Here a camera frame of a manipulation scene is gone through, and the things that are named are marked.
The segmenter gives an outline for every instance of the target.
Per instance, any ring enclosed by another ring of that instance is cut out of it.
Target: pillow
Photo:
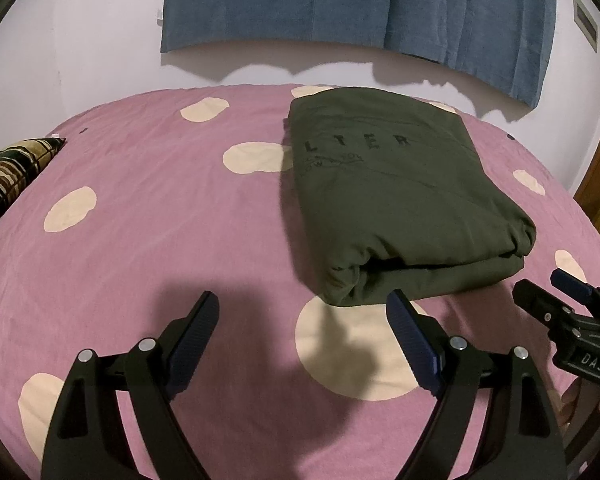
[[[46,168],[65,139],[23,140],[0,151],[0,217]]]

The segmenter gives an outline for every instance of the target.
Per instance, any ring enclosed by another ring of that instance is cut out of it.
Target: screw
[[[83,350],[78,354],[78,361],[80,361],[81,363],[86,363],[92,357],[93,352],[87,348],[86,350]]]
[[[451,348],[456,350],[464,350],[467,347],[466,339],[464,337],[460,337],[459,335],[455,335],[449,339],[449,344],[451,345]]]
[[[138,348],[141,349],[143,352],[153,350],[155,348],[155,339],[151,337],[142,339],[142,341],[138,343]]]
[[[519,357],[520,359],[526,359],[527,357],[529,357],[529,352],[523,346],[516,346],[513,349],[513,353],[516,355],[516,357]]]

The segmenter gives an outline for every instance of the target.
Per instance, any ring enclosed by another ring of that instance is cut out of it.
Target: dark green cloth
[[[296,188],[324,299],[337,306],[487,286],[524,266],[531,219],[486,176],[462,119],[337,88],[294,99]]]

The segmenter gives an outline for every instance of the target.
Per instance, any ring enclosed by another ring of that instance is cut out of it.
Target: cushion
[[[0,217],[58,154],[64,142],[55,137],[30,139],[0,151]]]

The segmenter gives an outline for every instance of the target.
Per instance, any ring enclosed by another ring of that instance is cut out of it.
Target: blue curtain
[[[538,104],[555,0],[164,0],[162,52],[222,40],[375,46],[472,74]]]

